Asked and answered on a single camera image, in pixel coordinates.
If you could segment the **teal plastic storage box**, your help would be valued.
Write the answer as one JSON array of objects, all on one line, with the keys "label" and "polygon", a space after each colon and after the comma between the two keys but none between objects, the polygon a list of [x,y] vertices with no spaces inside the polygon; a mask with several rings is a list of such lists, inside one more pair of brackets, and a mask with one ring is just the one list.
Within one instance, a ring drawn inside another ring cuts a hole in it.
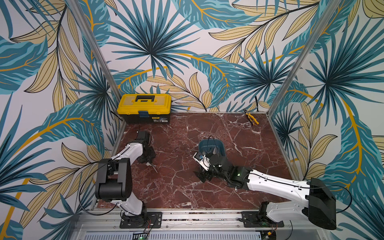
[{"label": "teal plastic storage box", "polygon": [[226,156],[225,146],[222,141],[217,139],[205,139],[199,142],[199,152],[203,155],[219,153],[221,156]]}]

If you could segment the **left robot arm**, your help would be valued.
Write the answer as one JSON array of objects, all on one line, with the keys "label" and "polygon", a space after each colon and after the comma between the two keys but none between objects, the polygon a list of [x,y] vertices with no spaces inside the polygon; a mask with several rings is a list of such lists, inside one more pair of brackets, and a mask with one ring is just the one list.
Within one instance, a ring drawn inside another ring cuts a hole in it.
[{"label": "left robot arm", "polygon": [[131,165],[135,162],[153,166],[156,157],[147,131],[139,131],[135,140],[109,159],[99,161],[95,197],[119,207],[126,216],[145,217],[145,204],[133,193]]}]

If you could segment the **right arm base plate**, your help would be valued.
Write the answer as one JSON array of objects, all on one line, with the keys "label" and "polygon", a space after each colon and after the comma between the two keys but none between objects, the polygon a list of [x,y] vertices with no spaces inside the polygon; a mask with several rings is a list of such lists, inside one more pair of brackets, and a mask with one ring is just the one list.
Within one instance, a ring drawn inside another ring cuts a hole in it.
[{"label": "right arm base plate", "polygon": [[244,224],[245,228],[282,228],[284,227],[284,222],[273,222],[268,219],[266,216],[259,215],[259,212],[256,211],[245,211],[241,212],[241,217],[238,219]]}]

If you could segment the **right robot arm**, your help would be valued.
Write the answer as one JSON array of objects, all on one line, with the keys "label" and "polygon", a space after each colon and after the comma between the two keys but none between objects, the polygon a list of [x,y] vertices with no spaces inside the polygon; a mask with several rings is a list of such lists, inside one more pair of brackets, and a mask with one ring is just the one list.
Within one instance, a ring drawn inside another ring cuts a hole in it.
[{"label": "right robot arm", "polygon": [[286,199],[286,202],[263,202],[258,218],[272,223],[288,220],[307,220],[313,225],[335,230],[336,198],[323,181],[312,178],[294,181],[261,173],[255,169],[234,166],[220,154],[204,155],[196,152],[195,162],[201,166],[196,175],[202,181],[218,178],[234,189],[263,192]]}]

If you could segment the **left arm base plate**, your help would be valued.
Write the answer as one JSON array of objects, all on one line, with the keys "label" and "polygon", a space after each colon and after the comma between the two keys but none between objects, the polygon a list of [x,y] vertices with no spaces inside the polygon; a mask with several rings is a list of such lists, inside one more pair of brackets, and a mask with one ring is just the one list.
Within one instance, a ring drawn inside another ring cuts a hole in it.
[{"label": "left arm base plate", "polygon": [[122,215],[120,229],[159,229],[162,225],[162,212],[147,212],[139,216]]}]

